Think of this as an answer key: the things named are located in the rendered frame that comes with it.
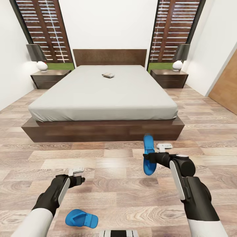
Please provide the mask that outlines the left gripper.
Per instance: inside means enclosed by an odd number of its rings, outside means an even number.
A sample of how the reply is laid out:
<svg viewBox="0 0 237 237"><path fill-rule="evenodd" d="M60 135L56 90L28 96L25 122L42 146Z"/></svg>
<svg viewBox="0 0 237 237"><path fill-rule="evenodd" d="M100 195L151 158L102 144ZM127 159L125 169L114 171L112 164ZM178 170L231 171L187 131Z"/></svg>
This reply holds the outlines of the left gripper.
<svg viewBox="0 0 237 237"><path fill-rule="evenodd" d="M72 178L72 180L73 180L73 183L72 183L72 186L70 187L70 188L72 188L72 187L74 187L74 186L78 186L78 185L81 185L83 182L85 182L85 178L84 177L82 177L82 176L71 176L71 178Z"/></svg>

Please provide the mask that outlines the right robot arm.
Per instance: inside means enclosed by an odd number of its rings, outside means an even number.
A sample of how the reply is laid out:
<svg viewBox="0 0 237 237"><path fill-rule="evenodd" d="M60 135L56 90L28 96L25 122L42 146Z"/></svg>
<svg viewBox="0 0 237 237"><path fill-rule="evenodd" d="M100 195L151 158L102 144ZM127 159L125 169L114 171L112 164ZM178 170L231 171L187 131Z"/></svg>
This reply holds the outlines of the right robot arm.
<svg viewBox="0 0 237 237"><path fill-rule="evenodd" d="M188 156L169 154L172 144L158 144L157 152L143 154L150 163L171 169L174 182L184 204L191 237L228 237L214 207L209 189L194 177L196 168Z"/></svg>

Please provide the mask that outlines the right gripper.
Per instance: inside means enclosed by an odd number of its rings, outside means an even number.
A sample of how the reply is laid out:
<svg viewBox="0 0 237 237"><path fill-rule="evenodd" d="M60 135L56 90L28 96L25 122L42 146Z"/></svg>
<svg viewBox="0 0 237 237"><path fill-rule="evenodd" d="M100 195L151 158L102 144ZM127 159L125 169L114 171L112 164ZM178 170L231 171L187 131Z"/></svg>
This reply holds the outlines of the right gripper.
<svg viewBox="0 0 237 237"><path fill-rule="evenodd" d="M146 159L146 160L149 160L150 163L154 164L154 163L158 163L162 166L164 166L163 164L163 158L164 156L166 155L169 155L168 152L164 152L164 153L148 153L148 154L143 154L143 157Z"/></svg>

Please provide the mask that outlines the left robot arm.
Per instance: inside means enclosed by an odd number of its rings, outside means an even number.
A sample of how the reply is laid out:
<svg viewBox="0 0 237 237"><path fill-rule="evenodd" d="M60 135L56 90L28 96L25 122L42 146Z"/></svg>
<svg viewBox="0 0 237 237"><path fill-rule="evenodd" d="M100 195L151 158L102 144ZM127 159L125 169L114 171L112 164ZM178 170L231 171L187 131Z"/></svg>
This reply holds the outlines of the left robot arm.
<svg viewBox="0 0 237 237"><path fill-rule="evenodd" d="M85 182L84 177L75 176L76 173L82 172L84 168L79 167L70 169L68 175L56 175L11 237L46 237L56 210L60 207L67 190Z"/></svg>

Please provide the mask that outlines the sandal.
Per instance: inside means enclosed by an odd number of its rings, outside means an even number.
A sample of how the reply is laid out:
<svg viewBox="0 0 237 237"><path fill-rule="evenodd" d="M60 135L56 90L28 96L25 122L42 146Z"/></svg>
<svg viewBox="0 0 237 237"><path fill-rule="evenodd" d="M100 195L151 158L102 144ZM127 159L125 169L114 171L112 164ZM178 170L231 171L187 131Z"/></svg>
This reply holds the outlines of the sandal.
<svg viewBox="0 0 237 237"><path fill-rule="evenodd" d="M145 135L143 141L144 141L145 154L155 153L154 141L153 141L152 135ZM156 166L157 166L157 163L152 164L149 162L149 160L146 160L144 158L143 168L144 168L144 173L147 176L150 176L154 173L154 171L156 170Z"/></svg>
<svg viewBox="0 0 237 237"><path fill-rule="evenodd" d="M86 213L79 209L72 210L67 215L65 221L69 226L87 226L93 229L98 225L98 217L96 215Z"/></svg>

